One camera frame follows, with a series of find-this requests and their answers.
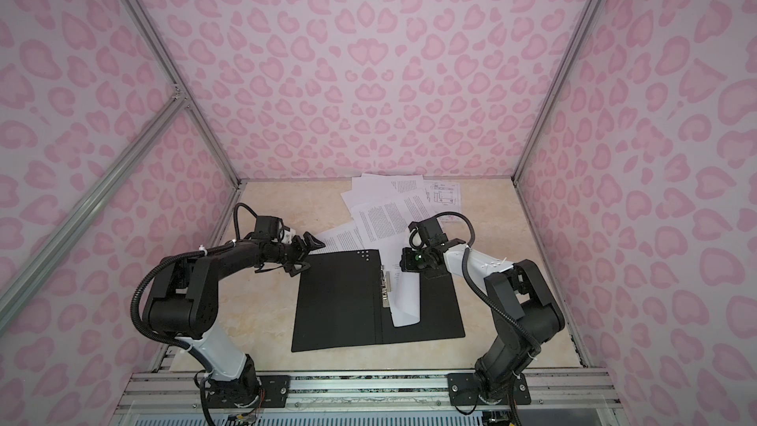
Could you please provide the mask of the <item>large text paper sheet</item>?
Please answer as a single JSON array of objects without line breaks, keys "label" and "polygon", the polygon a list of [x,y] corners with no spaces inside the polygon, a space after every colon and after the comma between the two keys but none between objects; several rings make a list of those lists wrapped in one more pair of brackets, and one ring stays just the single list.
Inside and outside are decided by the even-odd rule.
[{"label": "large text paper sheet", "polygon": [[408,246],[412,222],[433,215],[433,206],[422,191],[409,191],[379,201],[364,202],[350,213],[366,249],[377,250],[385,265],[398,264]]}]

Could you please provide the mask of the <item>orange and black folder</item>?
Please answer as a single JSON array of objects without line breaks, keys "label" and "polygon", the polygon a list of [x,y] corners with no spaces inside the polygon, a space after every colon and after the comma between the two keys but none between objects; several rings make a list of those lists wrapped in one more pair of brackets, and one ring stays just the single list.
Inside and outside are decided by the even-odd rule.
[{"label": "orange and black folder", "polygon": [[398,344],[465,337],[453,278],[420,278],[420,321],[395,327],[382,305],[377,250],[308,257],[300,275],[291,351]]}]

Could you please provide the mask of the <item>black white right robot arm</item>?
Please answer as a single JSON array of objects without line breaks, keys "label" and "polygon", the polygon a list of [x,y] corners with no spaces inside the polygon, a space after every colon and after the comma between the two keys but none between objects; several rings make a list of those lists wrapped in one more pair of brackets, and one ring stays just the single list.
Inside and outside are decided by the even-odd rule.
[{"label": "black white right robot arm", "polygon": [[490,309],[497,336],[475,364],[479,396],[487,402],[510,394],[542,345],[566,325],[532,260],[500,260],[454,240],[437,247],[404,248],[399,266],[421,275],[458,275]]}]

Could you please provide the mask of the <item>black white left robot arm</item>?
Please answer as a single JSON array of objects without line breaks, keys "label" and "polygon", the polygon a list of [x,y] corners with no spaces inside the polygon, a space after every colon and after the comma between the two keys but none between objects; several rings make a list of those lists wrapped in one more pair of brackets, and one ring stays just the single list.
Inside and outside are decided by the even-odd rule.
[{"label": "black white left robot arm", "polygon": [[266,272],[266,264],[294,277],[310,268],[307,256],[325,243],[311,233],[283,240],[246,238],[215,248],[169,256],[139,282],[130,302],[134,327],[145,337],[183,349],[215,383],[256,384],[252,359],[218,323],[220,282],[242,270]]}]

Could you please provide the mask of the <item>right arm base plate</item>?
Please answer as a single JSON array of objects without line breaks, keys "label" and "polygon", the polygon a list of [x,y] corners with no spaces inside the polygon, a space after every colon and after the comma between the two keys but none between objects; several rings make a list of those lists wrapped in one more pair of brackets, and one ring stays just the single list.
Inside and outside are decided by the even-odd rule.
[{"label": "right arm base plate", "polygon": [[532,403],[524,374],[511,375],[504,383],[492,383],[476,372],[451,373],[446,375],[446,381],[452,406],[508,405],[511,398],[517,406]]}]

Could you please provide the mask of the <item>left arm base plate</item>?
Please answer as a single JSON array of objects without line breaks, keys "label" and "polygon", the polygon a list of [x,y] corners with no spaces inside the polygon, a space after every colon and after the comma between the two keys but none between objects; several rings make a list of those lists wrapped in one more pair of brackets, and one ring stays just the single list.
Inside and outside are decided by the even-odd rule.
[{"label": "left arm base plate", "polygon": [[210,408],[284,408],[291,380],[286,375],[242,377],[228,382],[209,380],[202,401]]}]

